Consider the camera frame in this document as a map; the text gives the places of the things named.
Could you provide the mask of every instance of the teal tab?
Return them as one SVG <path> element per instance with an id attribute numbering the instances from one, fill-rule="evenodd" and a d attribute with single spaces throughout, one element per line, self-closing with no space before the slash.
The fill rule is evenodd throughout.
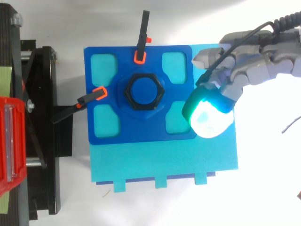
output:
<path id="1" fill-rule="evenodd" d="M 114 180 L 114 192 L 126 191 L 126 180 Z"/>
<path id="2" fill-rule="evenodd" d="M 207 184 L 207 173 L 196 173 L 194 177 L 195 185 L 206 185 Z"/>
<path id="3" fill-rule="evenodd" d="M 156 188 L 167 187 L 167 176 L 155 177 L 155 187 Z"/>

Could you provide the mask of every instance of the white table surface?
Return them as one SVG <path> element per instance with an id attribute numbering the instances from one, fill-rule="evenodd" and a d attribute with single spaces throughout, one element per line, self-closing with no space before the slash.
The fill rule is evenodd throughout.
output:
<path id="1" fill-rule="evenodd" d="M 85 94 L 83 48 L 136 45 L 142 10 L 150 11 L 152 45 L 217 43 L 223 35 L 300 11 L 286 0 L 5 0 L 23 15 L 21 39 L 58 52 L 58 103 Z M 39 211 L 31 226 L 301 225 L 301 79 L 246 87 L 236 106 L 239 170 L 217 172 L 206 186 L 194 180 L 91 183 L 87 113 L 74 115 L 73 156 L 60 158 L 60 212 Z"/>

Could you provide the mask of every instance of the robotic hand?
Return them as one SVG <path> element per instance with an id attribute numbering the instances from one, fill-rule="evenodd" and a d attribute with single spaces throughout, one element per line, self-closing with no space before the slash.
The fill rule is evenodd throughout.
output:
<path id="1" fill-rule="evenodd" d="M 259 31 L 271 25 L 274 32 Z M 204 49 L 192 60 L 207 69 L 186 101 L 182 114 L 195 132 L 215 137 L 233 122 L 232 109 L 243 87 L 276 78 L 279 73 L 301 77 L 301 12 L 267 22 L 252 32 L 225 35 L 220 48 Z"/>

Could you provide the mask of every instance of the teal square pad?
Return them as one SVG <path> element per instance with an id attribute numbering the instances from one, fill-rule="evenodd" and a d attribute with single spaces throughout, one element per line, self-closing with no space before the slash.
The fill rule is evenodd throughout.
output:
<path id="1" fill-rule="evenodd" d="M 217 45 L 190 47 L 195 56 Z M 203 73 L 193 66 L 194 81 Z M 174 115 L 176 123 L 179 114 Z M 187 140 L 90 145 L 90 156 L 92 182 L 113 181 L 114 192 L 125 191 L 126 179 L 135 178 L 154 177 L 155 187 L 163 188 L 170 175 L 195 174 L 195 184 L 203 185 L 207 172 L 238 169 L 235 122 L 211 139 L 196 136 Z"/>

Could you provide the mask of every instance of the blue 3d-printed board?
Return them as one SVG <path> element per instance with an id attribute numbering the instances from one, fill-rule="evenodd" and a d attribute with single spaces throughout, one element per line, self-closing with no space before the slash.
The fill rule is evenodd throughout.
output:
<path id="1" fill-rule="evenodd" d="M 92 181 L 114 184 L 168 178 L 195 178 L 206 184 L 208 172 L 238 168 L 235 123 L 212 139 L 196 136 L 181 111 L 203 70 L 192 57 L 216 45 L 147 46 L 143 65 L 134 62 L 137 47 L 89 47 L 84 50 L 87 93 L 105 86 L 108 96 L 87 105 Z M 155 110 L 131 108 L 124 89 L 135 73 L 156 75 L 165 93 Z"/>

